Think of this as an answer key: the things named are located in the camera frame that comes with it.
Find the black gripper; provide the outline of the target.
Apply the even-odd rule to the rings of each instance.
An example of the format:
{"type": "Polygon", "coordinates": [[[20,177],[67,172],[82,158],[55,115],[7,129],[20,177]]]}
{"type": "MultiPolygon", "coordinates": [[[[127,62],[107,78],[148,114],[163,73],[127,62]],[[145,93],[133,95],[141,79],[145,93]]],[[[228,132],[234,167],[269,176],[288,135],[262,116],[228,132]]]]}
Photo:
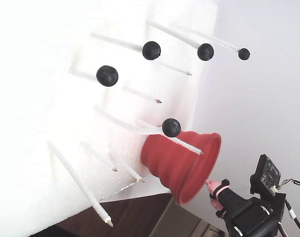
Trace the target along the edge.
{"type": "Polygon", "coordinates": [[[230,237],[275,237],[284,213],[285,194],[272,199],[244,199],[230,189],[227,179],[205,180],[211,205],[223,219],[230,237]]]}

